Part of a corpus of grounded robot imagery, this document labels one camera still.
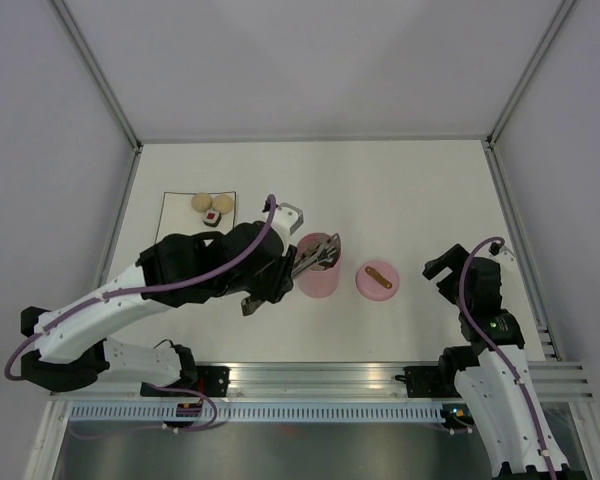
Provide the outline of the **red sushi roll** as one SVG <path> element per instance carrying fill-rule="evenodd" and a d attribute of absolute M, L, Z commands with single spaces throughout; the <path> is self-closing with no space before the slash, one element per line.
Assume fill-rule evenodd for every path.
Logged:
<path fill-rule="evenodd" d="M 222 214 L 215 209 L 208 209 L 202 215 L 202 222 L 208 228 L 217 228 L 222 221 Z"/>

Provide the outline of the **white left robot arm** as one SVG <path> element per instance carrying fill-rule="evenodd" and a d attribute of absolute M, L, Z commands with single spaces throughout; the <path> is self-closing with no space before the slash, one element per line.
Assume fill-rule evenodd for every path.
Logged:
<path fill-rule="evenodd" d="M 275 304 L 293 287 L 295 220 L 236 225 L 227 233 L 170 234 L 118 277 L 72 305 L 21 313 L 27 352 L 20 379 L 53 393 L 94 385 L 130 387 L 143 396 L 186 396 L 199 384 L 190 348 L 124 344 L 114 334 L 184 305 L 246 293 L 242 312 Z"/>

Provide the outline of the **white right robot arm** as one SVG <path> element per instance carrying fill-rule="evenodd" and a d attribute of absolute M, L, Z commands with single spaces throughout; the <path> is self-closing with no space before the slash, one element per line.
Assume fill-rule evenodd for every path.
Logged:
<path fill-rule="evenodd" d="M 439 293 L 458 310 L 463 347 L 448 347 L 439 359 L 436 381 L 460 395 L 487 451 L 495 479 L 583 479 L 561 450 L 546 420 L 530 376 L 521 327 L 502 305 L 501 266 L 480 256 L 498 254 L 501 237 L 472 251 L 459 244 L 426 262 L 423 275 L 438 281 Z"/>

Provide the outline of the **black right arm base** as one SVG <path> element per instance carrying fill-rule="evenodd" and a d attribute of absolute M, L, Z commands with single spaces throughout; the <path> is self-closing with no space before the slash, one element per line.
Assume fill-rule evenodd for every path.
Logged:
<path fill-rule="evenodd" d="M 408 366 L 403 376 L 409 398 L 450 399 L 459 395 L 437 366 Z"/>

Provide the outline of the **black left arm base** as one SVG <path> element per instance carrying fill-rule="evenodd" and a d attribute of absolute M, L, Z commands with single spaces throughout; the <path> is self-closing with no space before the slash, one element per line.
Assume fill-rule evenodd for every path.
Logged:
<path fill-rule="evenodd" d="M 202 365 L 197 367 L 197 379 L 177 380 L 167 387 L 155 387 L 143 382 L 140 387 L 141 397 L 194 397 L 194 392 L 210 398 L 225 398 L 230 383 L 230 368 L 225 365 Z"/>

